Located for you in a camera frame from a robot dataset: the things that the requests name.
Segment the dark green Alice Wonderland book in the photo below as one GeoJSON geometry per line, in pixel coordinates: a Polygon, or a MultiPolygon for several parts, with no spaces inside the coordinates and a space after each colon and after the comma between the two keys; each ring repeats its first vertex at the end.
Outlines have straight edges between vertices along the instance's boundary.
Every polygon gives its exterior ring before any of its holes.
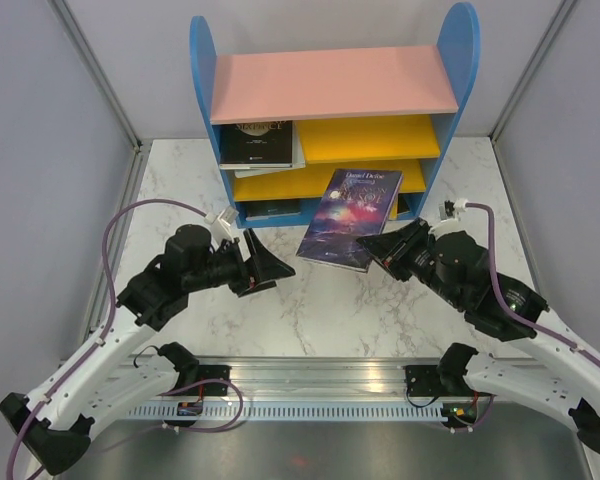
{"type": "Polygon", "coordinates": [[[407,194],[399,194],[396,200],[396,218],[404,219],[412,216],[412,209],[407,194]]]}

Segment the purple Robinson Crusoe book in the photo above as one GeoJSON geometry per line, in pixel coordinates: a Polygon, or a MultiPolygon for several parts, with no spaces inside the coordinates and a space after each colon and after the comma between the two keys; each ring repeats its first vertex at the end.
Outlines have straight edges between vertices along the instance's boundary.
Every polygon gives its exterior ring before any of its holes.
{"type": "Polygon", "coordinates": [[[335,170],[296,256],[366,272],[371,258],[357,239],[383,231],[402,180],[398,170],[335,170]]]}

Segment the teal ocean cover book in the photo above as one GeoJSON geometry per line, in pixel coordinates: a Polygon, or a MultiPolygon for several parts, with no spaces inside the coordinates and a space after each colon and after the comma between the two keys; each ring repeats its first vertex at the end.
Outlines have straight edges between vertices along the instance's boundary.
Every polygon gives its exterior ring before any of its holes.
{"type": "Polygon", "coordinates": [[[244,203],[247,220],[266,220],[297,215],[301,212],[298,199],[250,201],[244,203]]]}

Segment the pale grey Gatsby book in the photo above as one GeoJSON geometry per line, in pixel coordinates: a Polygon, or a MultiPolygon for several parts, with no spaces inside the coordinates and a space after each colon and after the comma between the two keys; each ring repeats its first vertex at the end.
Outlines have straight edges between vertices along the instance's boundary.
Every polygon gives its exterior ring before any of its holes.
{"type": "Polygon", "coordinates": [[[273,167],[273,168],[251,168],[251,169],[235,169],[232,170],[236,178],[248,178],[270,173],[286,172],[294,169],[301,169],[306,166],[305,156],[300,142],[299,134],[296,126],[293,124],[293,162],[290,167],[273,167]]]}

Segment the black Moon and Sixpence book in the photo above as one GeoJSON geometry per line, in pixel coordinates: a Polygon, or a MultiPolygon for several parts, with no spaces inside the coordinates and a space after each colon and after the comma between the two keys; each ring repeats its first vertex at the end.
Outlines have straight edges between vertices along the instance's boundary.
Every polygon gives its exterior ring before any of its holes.
{"type": "Polygon", "coordinates": [[[222,125],[220,162],[223,170],[290,167],[293,124],[269,121],[222,125]]]}

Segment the yellow Little Prince book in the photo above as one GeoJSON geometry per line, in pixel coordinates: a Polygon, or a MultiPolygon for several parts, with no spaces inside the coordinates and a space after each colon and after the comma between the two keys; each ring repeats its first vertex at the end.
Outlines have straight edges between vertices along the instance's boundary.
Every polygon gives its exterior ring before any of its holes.
{"type": "Polygon", "coordinates": [[[391,206],[391,209],[390,209],[389,215],[388,215],[388,220],[389,221],[396,220],[397,217],[398,217],[398,199],[399,199],[399,197],[396,196],[395,199],[394,199],[394,201],[393,201],[393,204],[391,206]]]}

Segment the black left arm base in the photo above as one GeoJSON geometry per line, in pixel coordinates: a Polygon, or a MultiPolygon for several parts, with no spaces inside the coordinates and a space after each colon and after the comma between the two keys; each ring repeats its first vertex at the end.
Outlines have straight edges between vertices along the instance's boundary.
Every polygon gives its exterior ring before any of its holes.
{"type": "Polygon", "coordinates": [[[177,342],[163,345],[158,353],[170,361],[177,372],[176,383],[171,389],[175,396],[204,399],[227,394],[228,386],[219,383],[219,380],[230,379],[229,365],[201,364],[196,356],[177,342]]]}

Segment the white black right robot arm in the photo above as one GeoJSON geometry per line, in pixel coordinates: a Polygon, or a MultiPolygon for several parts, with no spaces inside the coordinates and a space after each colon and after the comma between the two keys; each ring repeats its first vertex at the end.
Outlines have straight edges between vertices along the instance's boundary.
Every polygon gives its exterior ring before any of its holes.
{"type": "Polygon", "coordinates": [[[600,455],[600,367],[546,334],[553,328],[575,338],[544,298],[492,271],[488,249],[462,229],[438,233],[422,219],[356,242],[393,279],[416,278],[476,330],[521,350],[549,371],[533,373],[454,343],[436,367],[444,391],[455,396],[477,391],[514,401],[565,425],[600,455]]]}

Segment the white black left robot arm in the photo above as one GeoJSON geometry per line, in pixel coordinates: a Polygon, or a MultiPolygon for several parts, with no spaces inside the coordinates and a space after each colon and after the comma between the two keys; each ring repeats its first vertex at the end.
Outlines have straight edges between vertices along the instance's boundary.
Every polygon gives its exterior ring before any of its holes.
{"type": "Polygon", "coordinates": [[[275,287],[294,269],[271,253],[251,229],[237,239],[212,239],[200,225],[176,230],[143,271],[117,296],[113,316],[45,382],[27,394],[12,392],[0,412],[43,471],[58,475],[75,465],[111,423],[155,396],[191,393],[199,361],[183,345],[167,343],[132,372],[111,373],[184,311],[192,293],[221,286],[238,297],[275,287]]]}

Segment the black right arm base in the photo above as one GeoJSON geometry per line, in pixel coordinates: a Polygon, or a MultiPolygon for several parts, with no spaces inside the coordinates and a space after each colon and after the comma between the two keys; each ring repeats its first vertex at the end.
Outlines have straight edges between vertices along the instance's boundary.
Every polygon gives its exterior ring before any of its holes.
{"type": "Polygon", "coordinates": [[[478,354],[471,346],[453,343],[437,364],[411,364],[403,367],[406,397],[409,400],[429,398],[431,403],[441,398],[474,396],[466,383],[469,361],[478,354]]]}

